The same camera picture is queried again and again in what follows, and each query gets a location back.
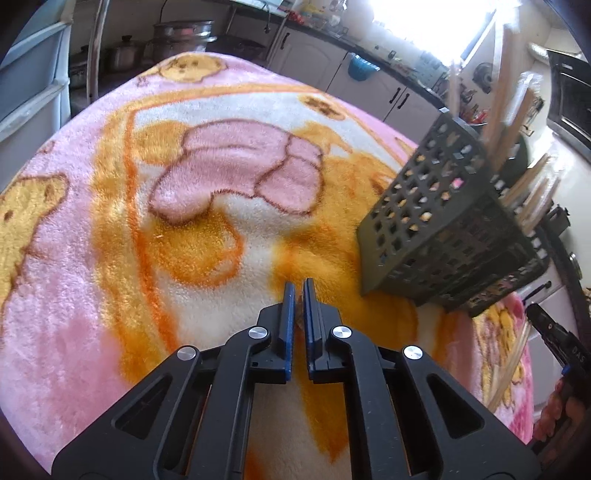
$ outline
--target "metal screw cap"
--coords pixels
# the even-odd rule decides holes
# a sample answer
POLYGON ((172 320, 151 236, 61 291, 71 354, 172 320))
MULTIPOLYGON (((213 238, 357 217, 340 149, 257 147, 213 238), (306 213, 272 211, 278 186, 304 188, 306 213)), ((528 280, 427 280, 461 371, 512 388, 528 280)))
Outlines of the metal screw cap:
POLYGON ((419 347, 411 345, 404 349, 404 356, 411 360, 418 360, 423 356, 423 351, 419 347))
POLYGON ((177 352, 177 357, 181 360, 192 360, 197 355, 197 351, 192 346, 184 346, 177 352))
POLYGON ((351 329, 344 325, 333 328, 333 335, 337 338, 349 338, 352 333, 351 329))
POLYGON ((252 327, 250 330, 248 330, 248 336, 256 340, 266 337, 267 334, 267 329, 264 327, 252 327))

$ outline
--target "cabinet door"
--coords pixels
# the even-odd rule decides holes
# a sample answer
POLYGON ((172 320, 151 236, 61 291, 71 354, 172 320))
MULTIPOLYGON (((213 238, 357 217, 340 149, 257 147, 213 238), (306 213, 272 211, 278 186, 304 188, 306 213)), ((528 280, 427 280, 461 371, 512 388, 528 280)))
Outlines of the cabinet door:
POLYGON ((269 69, 325 92, 346 53, 332 43, 286 28, 269 69))
POLYGON ((407 89, 384 122, 415 143, 420 143, 439 117, 439 110, 418 93, 407 89))
POLYGON ((354 53, 347 55, 327 92, 383 121, 405 87, 381 70, 362 82, 353 80, 349 65, 354 57, 354 53))

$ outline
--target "pink cartoon shape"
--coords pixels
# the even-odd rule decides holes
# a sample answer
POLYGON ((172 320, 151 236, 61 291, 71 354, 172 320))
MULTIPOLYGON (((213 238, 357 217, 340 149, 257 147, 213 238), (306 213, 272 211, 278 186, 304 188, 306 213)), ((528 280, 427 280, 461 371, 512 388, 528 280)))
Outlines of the pink cartoon shape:
POLYGON ((150 209, 172 225, 204 213, 216 193, 261 197, 295 215, 310 213, 322 186, 322 152, 273 125, 231 119, 192 128, 183 155, 158 179, 150 209))

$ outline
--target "black tool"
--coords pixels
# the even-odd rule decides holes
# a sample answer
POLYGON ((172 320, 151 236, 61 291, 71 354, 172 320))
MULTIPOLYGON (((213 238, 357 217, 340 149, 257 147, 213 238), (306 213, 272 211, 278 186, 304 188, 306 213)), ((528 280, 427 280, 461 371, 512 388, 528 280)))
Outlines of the black tool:
POLYGON ((296 291, 225 345, 170 355, 58 453, 56 480, 239 480, 256 383, 290 379, 296 291))
MULTIPOLYGON (((542 340, 563 367, 563 388, 560 397, 563 405, 566 405, 570 397, 576 397, 589 409, 591 406, 591 353, 583 346, 574 334, 565 330, 562 325, 556 323, 550 315, 538 304, 532 304, 525 310, 525 314, 533 327, 540 333, 542 340)), ((582 435, 588 436, 591 427, 589 410, 586 422, 579 427, 579 435, 572 438, 572 446, 565 449, 564 454, 552 464, 551 469, 561 468, 576 454, 577 447, 586 443, 582 435)), ((530 448, 543 460, 544 452, 552 448, 560 436, 569 428, 570 419, 563 408, 562 416, 556 423, 555 435, 546 442, 532 440, 530 448)))
POLYGON ((304 284, 310 379, 342 383, 353 480, 533 480, 536 455, 419 347, 379 348, 304 284))

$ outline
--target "perforated basket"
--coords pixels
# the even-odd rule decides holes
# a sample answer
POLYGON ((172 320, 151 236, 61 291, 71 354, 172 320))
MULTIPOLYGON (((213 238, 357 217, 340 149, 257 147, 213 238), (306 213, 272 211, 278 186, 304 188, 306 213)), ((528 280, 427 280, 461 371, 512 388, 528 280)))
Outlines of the perforated basket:
POLYGON ((548 267, 500 191, 476 133, 446 109, 357 230, 362 293, 476 316, 548 267))

